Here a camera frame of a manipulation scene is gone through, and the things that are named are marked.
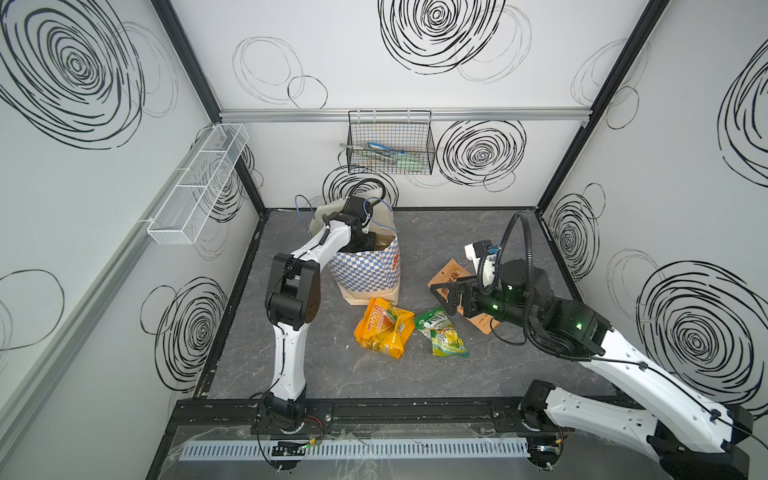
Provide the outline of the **green Fox's candy bag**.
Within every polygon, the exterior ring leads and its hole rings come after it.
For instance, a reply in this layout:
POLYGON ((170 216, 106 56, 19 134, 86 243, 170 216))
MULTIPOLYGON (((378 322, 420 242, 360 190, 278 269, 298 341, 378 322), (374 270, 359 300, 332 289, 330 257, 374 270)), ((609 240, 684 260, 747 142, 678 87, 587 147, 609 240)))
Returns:
POLYGON ((469 356, 465 343, 443 307, 419 314, 414 321, 417 330, 430 341, 435 357, 469 356))

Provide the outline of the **orange potato chips bag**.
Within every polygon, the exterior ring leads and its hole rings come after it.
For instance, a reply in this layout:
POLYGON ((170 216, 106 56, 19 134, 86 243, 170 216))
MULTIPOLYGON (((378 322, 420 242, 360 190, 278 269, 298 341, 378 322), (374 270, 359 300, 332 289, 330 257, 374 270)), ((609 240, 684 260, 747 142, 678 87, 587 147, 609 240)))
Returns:
POLYGON ((468 283, 461 285, 455 285, 461 279, 475 280, 474 275, 470 275, 469 272, 464 269, 455 259, 451 259, 440 271, 428 282, 430 291, 437 296, 438 299, 442 298, 441 305, 445 307, 449 301, 449 296, 454 293, 456 298, 454 303, 456 305, 456 312, 465 318, 468 322, 474 325, 483 334, 488 335, 493 328, 500 325, 500 322, 493 319, 488 314, 479 313, 475 316, 467 316, 462 306, 462 293, 465 293, 469 288, 468 283))

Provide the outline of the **yellow gummy candy bag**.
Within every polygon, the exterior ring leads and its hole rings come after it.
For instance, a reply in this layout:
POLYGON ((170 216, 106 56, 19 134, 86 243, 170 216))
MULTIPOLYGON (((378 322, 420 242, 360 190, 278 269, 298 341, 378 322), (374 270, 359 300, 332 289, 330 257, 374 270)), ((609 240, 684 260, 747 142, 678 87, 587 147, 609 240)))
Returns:
POLYGON ((373 298, 354 331, 354 338, 365 349, 400 359, 415 329, 414 319, 413 312, 383 298, 373 298))

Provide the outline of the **blue checkered paper bag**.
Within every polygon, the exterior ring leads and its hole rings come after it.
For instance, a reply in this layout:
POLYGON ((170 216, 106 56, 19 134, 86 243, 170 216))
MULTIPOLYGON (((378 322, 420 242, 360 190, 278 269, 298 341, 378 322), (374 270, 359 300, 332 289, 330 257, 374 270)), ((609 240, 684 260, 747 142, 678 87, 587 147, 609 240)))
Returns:
POLYGON ((386 200, 371 193, 361 197, 373 204, 363 213, 372 222, 375 234, 373 250, 337 253, 328 263, 342 298, 354 306, 367 305, 372 298, 382 298, 396 305, 401 286, 400 245, 395 230, 393 210, 386 200))

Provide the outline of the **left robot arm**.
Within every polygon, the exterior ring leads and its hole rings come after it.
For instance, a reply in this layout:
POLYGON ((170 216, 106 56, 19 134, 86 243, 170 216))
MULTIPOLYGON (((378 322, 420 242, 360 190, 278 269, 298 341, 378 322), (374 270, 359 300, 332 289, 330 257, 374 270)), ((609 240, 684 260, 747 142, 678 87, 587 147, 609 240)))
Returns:
POLYGON ((266 415, 280 429, 301 429, 306 412, 306 340, 321 305, 321 273, 333 257, 375 245, 374 208, 385 201, 351 195, 339 211, 321 215, 319 231, 291 253, 274 256, 264 307, 275 339, 274 371, 262 396, 266 415))

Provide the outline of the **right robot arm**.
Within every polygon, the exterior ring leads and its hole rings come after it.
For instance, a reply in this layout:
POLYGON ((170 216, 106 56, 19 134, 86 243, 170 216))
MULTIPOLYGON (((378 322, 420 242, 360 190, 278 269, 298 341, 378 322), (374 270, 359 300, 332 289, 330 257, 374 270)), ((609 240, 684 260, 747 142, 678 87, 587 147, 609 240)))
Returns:
POLYGON ((518 411, 534 432, 576 429, 656 461, 674 479, 745 479, 750 458, 739 444, 753 417, 737 405, 706 398, 662 370, 605 317, 554 294, 534 264, 530 223, 514 214, 499 243, 465 248, 472 275, 430 286, 446 314, 481 314, 522 329, 525 342, 581 363, 635 402, 620 406, 579 396, 551 382, 532 382, 518 411))

